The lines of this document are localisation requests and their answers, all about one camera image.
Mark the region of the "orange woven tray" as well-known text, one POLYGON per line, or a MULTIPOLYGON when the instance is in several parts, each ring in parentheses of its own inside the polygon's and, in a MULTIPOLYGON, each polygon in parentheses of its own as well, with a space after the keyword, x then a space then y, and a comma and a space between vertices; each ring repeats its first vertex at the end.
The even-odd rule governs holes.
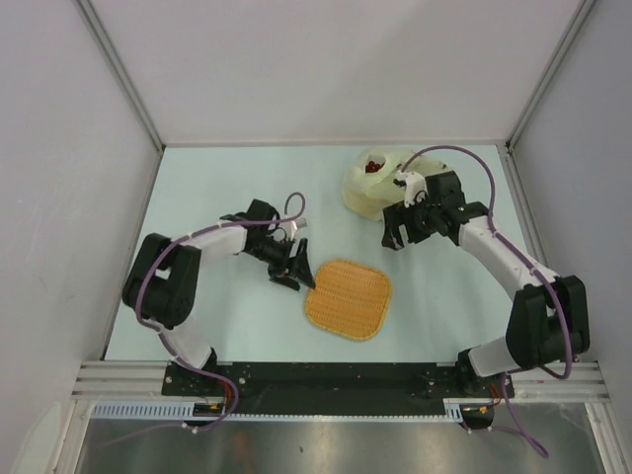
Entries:
POLYGON ((367 341, 381 330, 392 295, 384 272, 333 259, 320 267, 315 282, 304 305, 312 325, 353 341, 367 341))

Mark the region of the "translucent plastic bag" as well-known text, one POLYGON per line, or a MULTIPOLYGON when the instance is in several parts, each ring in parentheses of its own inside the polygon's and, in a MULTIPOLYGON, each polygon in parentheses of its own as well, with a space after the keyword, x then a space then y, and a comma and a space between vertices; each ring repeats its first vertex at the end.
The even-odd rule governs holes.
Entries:
POLYGON ((422 155, 407 165, 413 150, 401 147, 377 147, 364 150, 344 175, 342 197, 345 206, 356 214, 373 221, 382 219, 382 210, 404 198, 404 189, 394 184, 397 171, 418 172, 424 177, 452 171, 445 163, 422 155), (364 172, 365 163, 383 163, 373 174, 364 172))

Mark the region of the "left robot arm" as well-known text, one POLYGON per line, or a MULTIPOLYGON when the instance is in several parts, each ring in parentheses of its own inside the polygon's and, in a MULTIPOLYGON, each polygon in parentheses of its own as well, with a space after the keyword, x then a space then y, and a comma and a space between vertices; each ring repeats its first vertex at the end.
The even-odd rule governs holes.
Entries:
POLYGON ((124 283, 121 301, 137 322, 157 334, 173 360, 186 367, 184 382, 196 394, 211 392, 218 382, 214 348, 198 334, 191 317, 202 264, 246 254, 267 265, 269 281, 292 289, 316 287, 308 261, 308 240, 298 238, 307 226, 306 199, 289 213, 254 199, 247 210, 225 214, 203 229, 179 238, 145 236, 124 283))

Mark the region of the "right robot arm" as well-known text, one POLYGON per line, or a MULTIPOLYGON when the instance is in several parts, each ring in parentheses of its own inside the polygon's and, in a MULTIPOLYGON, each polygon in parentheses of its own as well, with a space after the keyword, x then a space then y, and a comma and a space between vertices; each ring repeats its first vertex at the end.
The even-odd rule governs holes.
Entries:
POLYGON ((512 300, 508 326, 496 340, 462 351, 455 383, 478 396, 492 377, 560 360, 569 376, 575 356, 591 345, 588 298, 577 276, 559 276, 521 251, 496 226, 492 209, 468 201, 455 172, 423 177, 398 171, 402 200, 383 210, 382 246, 395 251, 434 235, 449 239, 474 257, 512 300))

